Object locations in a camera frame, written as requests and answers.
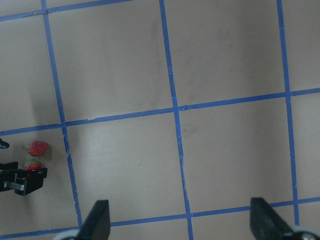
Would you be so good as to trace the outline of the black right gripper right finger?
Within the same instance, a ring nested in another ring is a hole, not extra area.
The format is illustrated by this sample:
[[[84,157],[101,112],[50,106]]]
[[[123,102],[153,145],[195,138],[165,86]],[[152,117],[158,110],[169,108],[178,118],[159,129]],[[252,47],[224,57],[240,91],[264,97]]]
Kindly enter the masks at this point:
[[[262,197],[250,200],[250,230],[256,240],[292,240],[292,228]]]

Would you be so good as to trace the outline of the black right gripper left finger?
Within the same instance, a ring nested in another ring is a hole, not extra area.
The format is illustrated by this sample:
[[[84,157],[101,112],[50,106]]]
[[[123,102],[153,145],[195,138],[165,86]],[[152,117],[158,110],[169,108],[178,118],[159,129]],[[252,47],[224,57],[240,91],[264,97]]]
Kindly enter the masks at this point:
[[[107,240],[111,232],[108,200],[97,200],[84,221],[78,240]]]

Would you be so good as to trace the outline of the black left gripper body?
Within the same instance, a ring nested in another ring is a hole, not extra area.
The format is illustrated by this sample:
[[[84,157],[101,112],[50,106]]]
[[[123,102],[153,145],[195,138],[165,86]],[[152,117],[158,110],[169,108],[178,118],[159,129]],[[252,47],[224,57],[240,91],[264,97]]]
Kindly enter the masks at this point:
[[[10,188],[5,187],[5,183],[13,183],[16,177],[18,162],[9,162],[0,164],[0,191],[9,191]]]

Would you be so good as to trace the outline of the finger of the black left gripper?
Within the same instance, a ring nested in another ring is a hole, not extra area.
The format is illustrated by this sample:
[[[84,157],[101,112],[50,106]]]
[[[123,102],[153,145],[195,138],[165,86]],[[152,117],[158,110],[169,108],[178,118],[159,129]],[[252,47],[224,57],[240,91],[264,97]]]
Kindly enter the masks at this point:
[[[43,167],[38,170],[20,170],[16,174],[15,183],[19,189],[14,192],[20,196],[26,196],[43,187],[44,179],[47,177],[48,169]]]

